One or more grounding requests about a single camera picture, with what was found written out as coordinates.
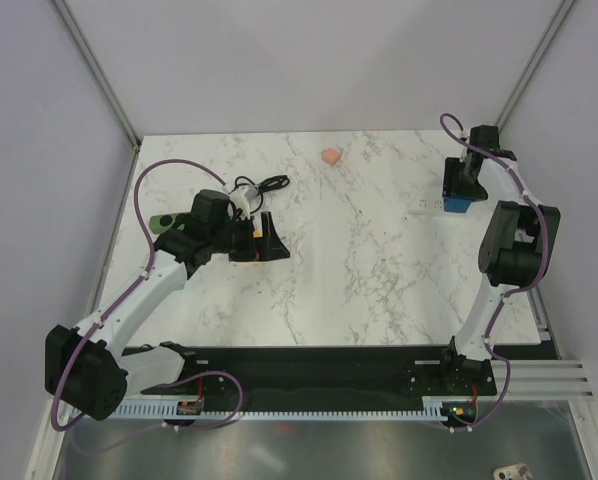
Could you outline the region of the blue cube socket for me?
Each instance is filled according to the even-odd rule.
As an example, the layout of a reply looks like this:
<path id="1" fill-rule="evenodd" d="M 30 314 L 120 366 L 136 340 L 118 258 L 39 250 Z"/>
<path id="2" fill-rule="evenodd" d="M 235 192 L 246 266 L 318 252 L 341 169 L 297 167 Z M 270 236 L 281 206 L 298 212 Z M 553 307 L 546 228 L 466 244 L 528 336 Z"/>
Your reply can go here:
<path id="1" fill-rule="evenodd" d="M 444 197 L 443 210 L 446 213 L 465 214 L 473 201 L 464 197 Z"/>

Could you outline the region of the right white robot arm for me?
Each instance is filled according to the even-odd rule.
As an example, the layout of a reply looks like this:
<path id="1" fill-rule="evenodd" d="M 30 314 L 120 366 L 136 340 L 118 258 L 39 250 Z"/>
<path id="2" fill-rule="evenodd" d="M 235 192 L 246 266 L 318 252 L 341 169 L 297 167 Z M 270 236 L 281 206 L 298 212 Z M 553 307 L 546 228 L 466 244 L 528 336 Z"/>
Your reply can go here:
<path id="1" fill-rule="evenodd" d="M 558 208 L 540 203 L 524 184 L 517 159 L 500 146 L 499 130 L 480 125 L 457 139 L 464 154 L 445 161 L 443 209 L 464 214 L 495 201 L 478 251 L 482 280 L 465 323 L 444 349 L 437 381 L 443 392 L 493 395 L 491 361 L 512 297 L 536 288 L 545 276 L 558 232 Z"/>

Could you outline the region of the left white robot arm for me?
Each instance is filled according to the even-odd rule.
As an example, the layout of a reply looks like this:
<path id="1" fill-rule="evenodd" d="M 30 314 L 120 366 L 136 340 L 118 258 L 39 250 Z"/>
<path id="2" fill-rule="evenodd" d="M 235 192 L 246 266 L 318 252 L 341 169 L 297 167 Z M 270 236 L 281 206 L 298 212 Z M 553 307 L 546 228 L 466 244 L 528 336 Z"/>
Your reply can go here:
<path id="1" fill-rule="evenodd" d="M 177 393 L 194 389 L 199 371 L 174 344 L 132 355 L 124 350 L 155 309 L 218 254 L 247 263 L 290 256 L 270 212 L 249 217 L 227 194 L 200 191 L 190 211 L 152 241 L 146 263 L 116 298 L 74 327 L 58 325 L 47 335 L 45 389 L 52 406 L 66 403 L 104 420 L 127 395 L 166 385 Z"/>

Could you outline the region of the white triangular power strip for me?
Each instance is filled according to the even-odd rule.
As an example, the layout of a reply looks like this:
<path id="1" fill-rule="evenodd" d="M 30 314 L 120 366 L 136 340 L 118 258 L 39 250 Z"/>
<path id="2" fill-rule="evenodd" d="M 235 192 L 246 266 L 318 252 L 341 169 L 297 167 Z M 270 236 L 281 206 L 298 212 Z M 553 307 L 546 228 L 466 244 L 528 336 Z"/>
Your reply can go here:
<path id="1" fill-rule="evenodd" d="M 414 199 L 408 208 L 411 215 L 416 216 L 441 216 L 445 213 L 443 200 L 435 196 L 419 196 Z"/>

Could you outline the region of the pink cube block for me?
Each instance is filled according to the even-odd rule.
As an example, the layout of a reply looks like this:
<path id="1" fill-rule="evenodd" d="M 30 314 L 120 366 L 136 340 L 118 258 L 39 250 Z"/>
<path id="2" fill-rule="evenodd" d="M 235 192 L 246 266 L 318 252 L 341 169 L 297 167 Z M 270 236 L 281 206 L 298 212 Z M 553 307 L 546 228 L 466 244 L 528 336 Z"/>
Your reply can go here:
<path id="1" fill-rule="evenodd" d="M 328 148 L 322 152 L 322 161 L 328 165 L 334 166 L 341 160 L 341 152 L 333 148 Z"/>

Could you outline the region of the green power strip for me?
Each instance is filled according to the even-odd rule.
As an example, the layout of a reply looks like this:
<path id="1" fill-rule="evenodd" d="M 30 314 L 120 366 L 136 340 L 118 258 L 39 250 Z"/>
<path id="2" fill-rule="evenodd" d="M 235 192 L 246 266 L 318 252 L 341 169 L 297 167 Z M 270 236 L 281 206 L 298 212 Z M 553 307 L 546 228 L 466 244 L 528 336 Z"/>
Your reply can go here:
<path id="1" fill-rule="evenodd" d="M 172 228 L 178 221 L 183 220 L 185 212 L 154 215 L 149 219 L 148 229 L 153 235 L 161 235 Z"/>

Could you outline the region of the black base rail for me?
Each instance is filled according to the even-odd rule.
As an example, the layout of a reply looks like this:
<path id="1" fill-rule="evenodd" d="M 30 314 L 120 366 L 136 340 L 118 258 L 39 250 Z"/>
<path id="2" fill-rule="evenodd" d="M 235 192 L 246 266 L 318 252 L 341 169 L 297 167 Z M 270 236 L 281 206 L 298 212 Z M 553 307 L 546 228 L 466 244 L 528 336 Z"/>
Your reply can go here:
<path id="1" fill-rule="evenodd" d="M 493 395 L 443 392 L 442 346 L 182 347 L 182 372 L 147 394 L 200 394 L 211 407 L 230 410 L 410 409 L 426 397 L 494 398 L 503 388 L 492 374 Z"/>

